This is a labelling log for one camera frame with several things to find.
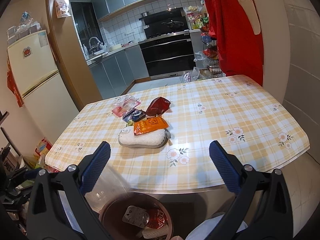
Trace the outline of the crushed blue can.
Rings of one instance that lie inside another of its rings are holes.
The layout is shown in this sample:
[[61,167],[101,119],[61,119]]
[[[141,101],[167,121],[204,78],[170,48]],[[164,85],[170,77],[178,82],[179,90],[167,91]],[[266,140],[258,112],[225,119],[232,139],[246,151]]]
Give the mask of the crushed blue can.
[[123,121],[138,122],[146,117],[146,113],[143,110],[132,108],[126,114],[123,115]]

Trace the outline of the colourful clutter on floor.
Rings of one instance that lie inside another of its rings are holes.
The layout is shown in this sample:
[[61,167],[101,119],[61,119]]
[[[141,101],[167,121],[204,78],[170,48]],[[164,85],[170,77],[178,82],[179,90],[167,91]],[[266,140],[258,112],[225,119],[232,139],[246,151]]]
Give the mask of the colourful clutter on floor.
[[44,168],[46,166],[45,158],[50,149],[52,148],[52,144],[46,139],[43,138],[35,148],[33,156],[31,158],[26,158],[27,164],[32,168]]

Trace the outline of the grey lower kitchen cabinets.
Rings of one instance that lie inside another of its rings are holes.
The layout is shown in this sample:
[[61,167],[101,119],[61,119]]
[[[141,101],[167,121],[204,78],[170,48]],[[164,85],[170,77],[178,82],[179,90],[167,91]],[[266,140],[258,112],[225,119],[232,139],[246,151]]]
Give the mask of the grey lower kitchen cabinets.
[[103,99],[124,94],[137,81],[150,79],[139,44],[98,56],[88,67]]

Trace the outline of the hanging bag on frame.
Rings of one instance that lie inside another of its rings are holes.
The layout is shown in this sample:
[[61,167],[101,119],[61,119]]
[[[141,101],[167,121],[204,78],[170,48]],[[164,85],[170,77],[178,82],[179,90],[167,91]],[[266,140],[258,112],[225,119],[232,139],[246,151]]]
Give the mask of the hanging bag on frame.
[[54,0],[57,18],[71,17],[71,12],[65,0]]

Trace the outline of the cream refrigerator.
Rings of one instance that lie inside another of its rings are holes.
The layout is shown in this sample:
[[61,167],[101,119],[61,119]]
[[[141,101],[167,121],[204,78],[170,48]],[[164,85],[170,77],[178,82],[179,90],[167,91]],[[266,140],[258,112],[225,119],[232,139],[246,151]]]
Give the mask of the cream refrigerator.
[[[23,56],[30,47],[31,55]],[[44,137],[54,144],[79,113],[55,63],[45,30],[8,46],[12,73],[23,103]]]

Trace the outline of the red wall hanging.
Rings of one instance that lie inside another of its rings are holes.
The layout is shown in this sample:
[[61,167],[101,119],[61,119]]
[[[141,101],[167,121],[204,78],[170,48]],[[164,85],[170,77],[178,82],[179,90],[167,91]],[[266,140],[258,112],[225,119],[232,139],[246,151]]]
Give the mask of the red wall hanging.
[[12,92],[12,94],[14,94],[18,106],[22,107],[24,105],[24,103],[23,103],[22,97],[18,91],[16,82],[15,82],[15,79],[14,79],[14,76],[12,73],[9,56],[7,56],[7,87]]

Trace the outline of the red wrapper in bin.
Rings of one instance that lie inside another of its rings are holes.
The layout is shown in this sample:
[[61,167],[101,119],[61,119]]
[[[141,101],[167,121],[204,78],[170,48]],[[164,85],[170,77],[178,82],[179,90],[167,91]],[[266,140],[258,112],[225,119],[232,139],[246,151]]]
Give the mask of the red wrapper in bin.
[[163,226],[165,226],[168,222],[168,219],[165,213],[161,209],[158,209],[158,208],[149,209],[147,213],[149,215],[149,219],[146,224],[148,228],[160,229]]

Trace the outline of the orange snack packet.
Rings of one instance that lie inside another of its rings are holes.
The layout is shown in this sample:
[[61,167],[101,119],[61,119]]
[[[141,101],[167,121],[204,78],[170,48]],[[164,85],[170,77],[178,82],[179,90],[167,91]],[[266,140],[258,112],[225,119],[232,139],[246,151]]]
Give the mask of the orange snack packet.
[[142,135],[159,129],[166,129],[168,127],[168,123],[161,116],[156,116],[135,122],[133,126],[133,133],[134,135]]

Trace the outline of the items on fridge top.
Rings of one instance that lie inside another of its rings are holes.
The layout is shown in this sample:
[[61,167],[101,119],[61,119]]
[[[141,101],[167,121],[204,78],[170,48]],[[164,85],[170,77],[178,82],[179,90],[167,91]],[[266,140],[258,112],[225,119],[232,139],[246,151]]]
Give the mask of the items on fridge top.
[[10,46],[14,42],[41,30],[41,24],[25,11],[22,13],[18,26],[13,25],[7,30],[7,44]]

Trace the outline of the pink clear plastic package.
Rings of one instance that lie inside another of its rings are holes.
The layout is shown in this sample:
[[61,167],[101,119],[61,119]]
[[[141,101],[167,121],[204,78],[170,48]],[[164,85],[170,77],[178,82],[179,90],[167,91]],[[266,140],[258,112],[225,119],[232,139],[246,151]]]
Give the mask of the pink clear plastic package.
[[132,95],[123,95],[117,97],[113,102],[112,113],[117,117],[122,117],[127,114],[131,109],[141,104],[141,101]]

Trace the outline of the brown trash bin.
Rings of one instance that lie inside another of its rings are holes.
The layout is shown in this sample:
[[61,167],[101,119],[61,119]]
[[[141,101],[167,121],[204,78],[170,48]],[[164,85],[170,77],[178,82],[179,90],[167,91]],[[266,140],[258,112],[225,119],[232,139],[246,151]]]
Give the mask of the brown trash bin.
[[99,220],[113,239],[171,239],[173,234],[164,205],[142,193],[124,193],[109,201]]

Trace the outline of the red hanging apron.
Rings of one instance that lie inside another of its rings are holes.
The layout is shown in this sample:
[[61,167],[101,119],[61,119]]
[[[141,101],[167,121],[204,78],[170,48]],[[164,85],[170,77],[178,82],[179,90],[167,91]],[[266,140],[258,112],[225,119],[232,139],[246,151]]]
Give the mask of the red hanging apron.
[[263,84],[264,46],[253,0],[204,0],[209,35],[217,39],[221,70],[226,76],[245,75]]

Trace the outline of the dark red wrapper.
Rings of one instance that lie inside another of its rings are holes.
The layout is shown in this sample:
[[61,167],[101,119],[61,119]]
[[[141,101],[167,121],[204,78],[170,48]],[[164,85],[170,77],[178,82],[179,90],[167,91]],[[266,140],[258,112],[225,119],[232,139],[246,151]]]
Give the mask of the dark red wrapper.
[[157,97],[150,103],[145,113],[148,116],[162,115],[170,108],[170,104],[168,99]]

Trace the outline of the chrome kitchen faucet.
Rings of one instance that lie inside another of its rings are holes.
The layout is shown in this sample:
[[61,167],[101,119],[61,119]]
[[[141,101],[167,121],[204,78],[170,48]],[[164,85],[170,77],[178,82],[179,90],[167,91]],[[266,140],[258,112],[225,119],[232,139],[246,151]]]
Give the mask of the chrome kitchen faucet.
[[89,39],[89,50],[91,54],[97,53],[99,51],[102,51],[103,48],[103,42],[101,42],[97,37],[93,36]]

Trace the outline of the red fridge magnet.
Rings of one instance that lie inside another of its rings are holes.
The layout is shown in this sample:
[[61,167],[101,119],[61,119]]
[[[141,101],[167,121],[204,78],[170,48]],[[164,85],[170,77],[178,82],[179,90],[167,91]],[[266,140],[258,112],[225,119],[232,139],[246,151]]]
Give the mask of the red fridge magnet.
[[30,55],[31,55],[31,48],[30,47],[24,48],[23,49],[23,56],[28,57]]

